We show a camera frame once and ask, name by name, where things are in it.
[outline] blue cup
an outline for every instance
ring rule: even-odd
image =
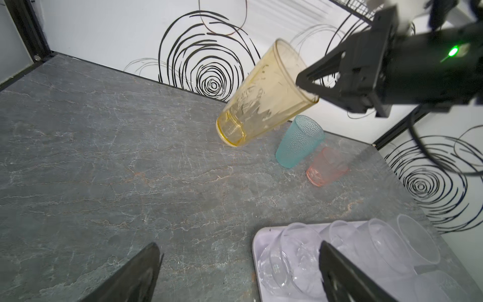
[[[275,158],[286,168],[295,167],[299,161],[312,153],[325,137],[322,127],[313,119],[298,115],[285,132]]]

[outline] green light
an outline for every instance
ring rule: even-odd
[[[455,46],[451,48],[450,52],[448,53],[448,56],[454,57],[458,53],[458,46]]]

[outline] gray stone surface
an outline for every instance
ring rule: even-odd
[[[398,213],[483,300],[373,147],[328,134],[351,171],[317,188],[311,156],[275,160],[288,124],[231,148],[214,127],[223,107],[60,55],[1,92],[0,301],[75,301],[152,241],[166,253],[154,301],[258,301],[260,228]]]

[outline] robotic arm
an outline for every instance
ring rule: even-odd
[[[300,72],[300,88],[353,113],[375,108],[388,117],[392,104],[417,104],[425,112],[448,112],[453,105],[468,105],[476,97],[483,104],[483,8],[470,6],[477,22],[461,28],[438,30],[455,0],[432,0],[432,31],[406,36],[398,33],[396,6],[378,11],[369,30],[351,35],[322,59]],[[333,87],[316,84],[339,73]],[[414,113],[408,128],[416,145],[436,166],[452,173],[482,176],[483,171],[454,171],[435,159],[414,130]]]

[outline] clear cup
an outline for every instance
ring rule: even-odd
[[[322,240],[333,245],[339,252],[346,256],[355,266],[364,267],[356,248],[352,245],[350,238],[359,233],[357,228],[343,220],[336,220],[320,231]]]
[[[289,43],[277,39],[216,120],[221,140],[237,147],[286,122],[319,101],[295,79],[306,68]]]
[[[322,127],[305,115],[295,117],[278,146],[275,158],[286,168],[295,167],[325,139]]]
[[[396,231],[380,219],[373,218],[357,228],[351,236],[361,270],[372,279],[415,274],[409,252]]]
[[[357,232],[357,228],[352,223],[336,220],[320,231],[319,234],[322,240],[325,240],[335,248],[338,248],[355,232]]]
[[[349,167],[337,150],[325,147],[313,159],[313,163],[307,169],[307,178],[318,186],[324,186],[339,179],[349,171]]]
[[[415,290],[419,302],[469,302],[461,286],[442,271],[419,275]]]
[[[407,245],[412,265],[438,264],[441,256],[431,235],[416,220],[400,214],[388,224],[401,236]]]
[[[311,227],[303,223],[288,225],[258,260],[259,276],[265,288],[280,297],[325,297],[318,265],[321,242]]]

